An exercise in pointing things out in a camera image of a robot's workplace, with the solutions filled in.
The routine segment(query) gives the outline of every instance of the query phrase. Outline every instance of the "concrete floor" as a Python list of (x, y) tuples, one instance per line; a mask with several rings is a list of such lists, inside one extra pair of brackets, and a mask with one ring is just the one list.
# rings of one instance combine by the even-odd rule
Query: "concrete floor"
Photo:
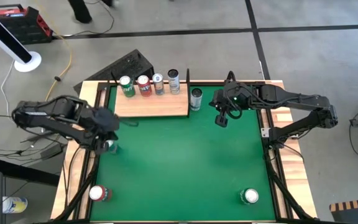
[[(38, 8), (34, 1), (18, 2), (23, 6)], [(73, 22), (72, 10), (66, 1), (40, 2), (62, 34), (87, 29), (103, 31), (111, 22), (99, 4), (88, 5), (94, 22), (83, 25)], [(0, 4), (7, 3), (11, 2), (0, 0)], [(258, 27), (358, 25), (356, 0), (251, 0), (251, 3)], [(243, 0), (121, 0), (117, 9), (111, 9), (111, 13), (115, 18), (114, 27), (109, 31), (111, 33), (250, 28)], [(51, 20), (42, 15), (52, 26)], [(336, 106), (339, 116), (337, 127), (314, 129), (300, 141), (318, 216), (322, 220), (333, 220), (328, 210), (330, 203), (358, 199), (358, 157), (352, 152), (347, 133), (348, 120), (358, 112), (358, 29), (266, 32), (260, 33), (260, 38), (271, 79), (283, 80), (288, 91), (325, 95)], [(240, 79), (262, 78), (250, 32), (75, 39), (68, 40), (68, 43), (73, 49), (73, 64), (52, 96), (75, 95), (73, 85), (133, 49), (139, 49), (155, 70), (162, 74), (171, 68), (183, 74), (189, 68), (194, 79), (223, 79), (229, 70), (233, 70)], [(20, 100), (44, 100), (53, 77), (68, 62), (69, 54), (61, 40), (26, 47), (39, 52), (43, 61), (33, 72), (12, 71), (5, 87), (11, 110)], [(0, 85), (11, 62), (12, 59), (0, 49)], [(5, 113), (5, 102), (0, 91), (0, 114)], [(294, 119), (303, 116), (306, 113), (293, 111)], [(358, 150), (358, 129), (352, 133)], [(0, 118), (0, 149), (23, 149), (27, 145), (19, 144), (19, 141), (27, 136), (10, 120)], [(58, 172), (62, 158), (60, 156), (33, 166)], [(17, 181), (11, 183), (12, 189), (20, 186)], [(36, 193), (39, 187), (37, 184), (28, 185), (18, 193), (31, 198), (37, 205), (43, 205), (37, 212), (39, 215), (31, 215), (29, 209), (23, 214), (10, 216), (12, 222), (48, 220), (56, 189), (43, 186), (43, 194), (40, 195)]]

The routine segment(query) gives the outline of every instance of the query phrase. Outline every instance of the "can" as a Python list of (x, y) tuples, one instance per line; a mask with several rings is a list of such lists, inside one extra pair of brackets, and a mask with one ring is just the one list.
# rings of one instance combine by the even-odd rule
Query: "can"
[(112, 196), (112, 190), (103, 185), (95, 185), (89, 191), (89, 197), (95, 202), (108, 202)]
[(203, 98), (203, 92), (199, 88), (195, 88), (191, 91), (190, 108), (192, 111), (198, 111), (201, 108), (202, 98)]
[(153, 75), (153, 83), (155, 94), (162, 95), (164, 94), (164, 81), (161, 74), (154, 74)]
[(119, 84), (126, 97), (132, 97), (135, 95), (135, 87), (132, 79), (124, 75), (119, 79)]
[(21, 213), (29, 204), (24, 197), (2, 197), (2, 213)]
[(180, 83), (179, 83), (179, 73), (176, 69), (171, 69), (168, 71), (169, 78), (169, 89), (171, 94), (179, 94), (180, 93)]
[(137, 85), (139, 86), (142, 96), (150, 96), (152, 94), (152, 87), (150, 86), (150, 80), (147, 76), (141, 75), (137, 78)]
[(240, 199), (244, 204), (253, 204), (258, 201), (259, 195), (255, 189), (244, 189), (240, 192)]

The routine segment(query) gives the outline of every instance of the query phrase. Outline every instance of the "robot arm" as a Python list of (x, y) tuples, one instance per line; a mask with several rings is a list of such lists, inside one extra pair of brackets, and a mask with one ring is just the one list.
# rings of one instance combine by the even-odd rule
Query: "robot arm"
[(270, 144), (285, 142), (290, 136), (302, 134), (315, 127), (333, 128), (337, 125), (334, 106), (325, 96), (290, 93), (279, 86), (236, 82), (232, 71), (229, 72), (222, 90), (216, 90), (210, 106), (219, 111), (215, 123), (227, 126), (226, 115), (239, 119), (243, 110), (276, 109), (281, 106), (311, 111), (310, 114), (283, 128), (270, 128), (264, 136)]
[(21, 101), (12, 118), (22, 129), (45, 128), (97, 153), (105, 151), (111, 140), (118, 139), (115, 131), (119, 129), (119, 119), (115, 114), (105, 108), (92, 108), (72, 96), (59, 96), (48, 102)]

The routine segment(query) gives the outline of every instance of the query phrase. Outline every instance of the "wooden block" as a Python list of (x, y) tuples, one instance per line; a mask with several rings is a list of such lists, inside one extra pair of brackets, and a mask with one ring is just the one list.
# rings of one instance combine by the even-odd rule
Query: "wooden block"
[(144, 97), (140, 94), (139, 87), (135, 86), (135, 95), (126, 97), (121, 90), (117, 89), (115, 113), (120, 117), (147, 117), (147, 116), (186, 116), (188, 112), (187, 84), (180, 84), (180, 93), (170, 93), (169, 84), (164, 84), (165, 93), (156, 95), (154, 86), (153, 93)]

